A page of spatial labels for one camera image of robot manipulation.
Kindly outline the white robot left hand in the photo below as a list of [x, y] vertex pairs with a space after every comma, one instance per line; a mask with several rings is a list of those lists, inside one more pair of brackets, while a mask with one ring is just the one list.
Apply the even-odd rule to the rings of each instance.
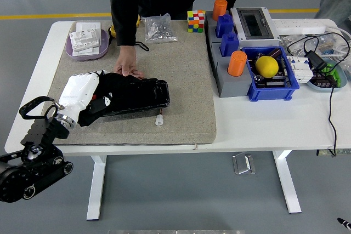
[[56, 117], [68, 124], [74, 124], [78, 122], [80, 114], [95, 114], [110, 106], [111, 93], [93, 98], [98, 84], [107, 74], [107, 71], [98, 70], [71, 76], [59, 99], [61, 109]]

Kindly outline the person's right hand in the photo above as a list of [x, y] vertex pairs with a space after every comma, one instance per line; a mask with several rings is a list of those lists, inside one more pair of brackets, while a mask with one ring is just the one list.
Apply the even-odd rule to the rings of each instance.
[[124, 77], [133, 76], [138, 79], [145, 77], [142, 71], [137, 70], [137, 57], [134, 46], [120, 46], [120, 53], [114, 65], [113, 72]]

